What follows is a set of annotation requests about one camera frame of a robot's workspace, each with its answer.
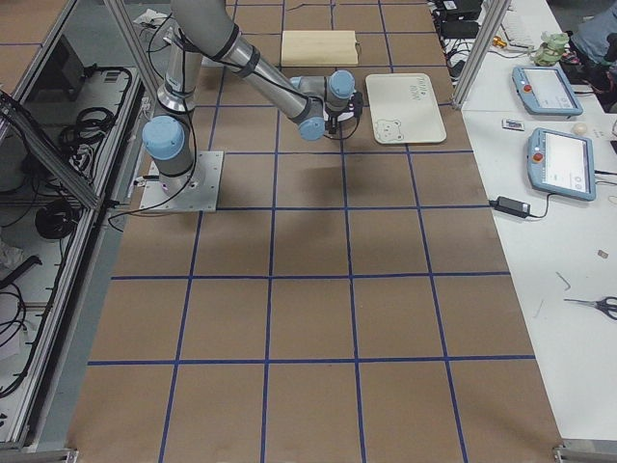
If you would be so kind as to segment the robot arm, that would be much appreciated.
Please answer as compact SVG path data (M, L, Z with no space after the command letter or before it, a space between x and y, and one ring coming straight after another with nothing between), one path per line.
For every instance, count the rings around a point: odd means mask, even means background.
M155 116L143 143L158 169L164 192L177 196L201 184L193 123L195 91L203 59L247 82L293 123L306 142L347 140L343 115L362 119L362 94L349 71L288 78L247 41L223 1L173 1L176 22L170 61L157 90Z

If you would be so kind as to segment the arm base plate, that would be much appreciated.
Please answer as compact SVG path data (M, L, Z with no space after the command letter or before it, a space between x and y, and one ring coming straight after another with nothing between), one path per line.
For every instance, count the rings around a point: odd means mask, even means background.
M159 174L154 161L150 162L139 208L145 213L215 212L218 204L224 153L221 150L200 150L197 167L182 177Z

